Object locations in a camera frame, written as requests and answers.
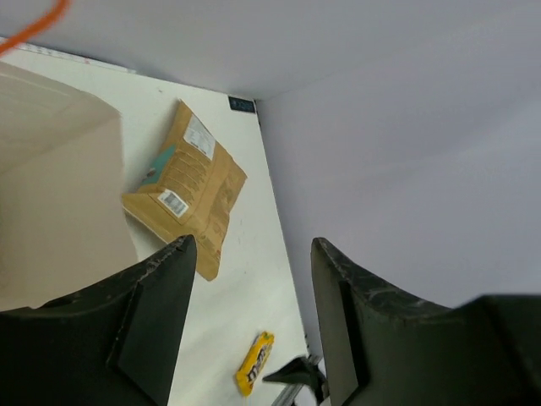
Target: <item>teal label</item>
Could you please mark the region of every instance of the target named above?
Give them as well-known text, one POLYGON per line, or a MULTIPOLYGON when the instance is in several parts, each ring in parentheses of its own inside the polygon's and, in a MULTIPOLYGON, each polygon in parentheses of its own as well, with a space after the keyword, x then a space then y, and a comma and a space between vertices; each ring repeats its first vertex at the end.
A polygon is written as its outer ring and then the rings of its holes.
POLYGON ((171 145, 158 155, 154 162, 152 162, 149 172, 146 174, 145 179, 143 179, 142 184, 156 184, 158 180, 160 180, 161 172, 163 172, 163 168, 166 166, 167 161, 169 161, 169 158, 171 158, 174 153, 175 145, 171 145))

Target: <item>white table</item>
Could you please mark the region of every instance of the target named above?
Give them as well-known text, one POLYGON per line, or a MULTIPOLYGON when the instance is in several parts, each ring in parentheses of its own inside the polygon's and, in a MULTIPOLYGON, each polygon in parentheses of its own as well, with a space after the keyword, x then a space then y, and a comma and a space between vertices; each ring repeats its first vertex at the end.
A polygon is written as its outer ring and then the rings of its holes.
MULTIPOLYGON (((170 405, 243 404, 233 375, 262 330, 276 334, 264 373, 306 353, 255 114, 231 111, 221 93, 33 52, 16 50, 3 61, 92 93, 122 114, 126 190, 137 188, 156 156, 178 99, 248 175, 232 211, 218 278, 208 283, 196 275, 170 405)), ((130 221, 129 226, 140 260, 161 247, 138 224, 130 221)), ((281 390, 258 380, 249 403, 270 405, 281 390)))

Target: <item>brown snack bag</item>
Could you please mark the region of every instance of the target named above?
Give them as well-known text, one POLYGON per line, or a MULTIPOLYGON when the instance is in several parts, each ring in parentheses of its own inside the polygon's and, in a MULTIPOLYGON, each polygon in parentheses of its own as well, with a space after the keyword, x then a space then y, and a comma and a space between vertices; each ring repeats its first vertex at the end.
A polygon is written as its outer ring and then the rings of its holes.
POLYGON ((158 157, 136 193, 123 194, 124 210, 166 243, 193 234, 197 272, 218 274, 229 212, 246 174, 180 102, 158 157))

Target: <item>black sticker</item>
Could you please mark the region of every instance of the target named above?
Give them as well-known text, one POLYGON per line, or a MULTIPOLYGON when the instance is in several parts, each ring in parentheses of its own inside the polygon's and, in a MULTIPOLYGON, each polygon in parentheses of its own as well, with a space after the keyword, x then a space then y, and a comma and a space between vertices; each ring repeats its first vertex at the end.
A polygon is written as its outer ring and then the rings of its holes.
POLYGON ((250 100, 229 96, 229 107, 238 112, 255 112, 255 103, 250 100))

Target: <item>gray wall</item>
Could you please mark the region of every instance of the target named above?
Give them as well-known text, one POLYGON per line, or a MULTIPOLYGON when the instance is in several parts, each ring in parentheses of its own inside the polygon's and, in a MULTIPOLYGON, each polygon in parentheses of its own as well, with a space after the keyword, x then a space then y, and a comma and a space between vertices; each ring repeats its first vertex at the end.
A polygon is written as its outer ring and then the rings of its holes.
MULTIPOLYGON (((2 0, 0 35, 52 0, 2 0)), ((511 7, 508 0, 74 0, 34 40, 143 74, 267 98, 511 7)), ((513 4, 527 3, 515 0, 513 4)))
POLYGON ((541 290, 541 5, 259 104, 314 347, 310 241, 443 305, 541 290))

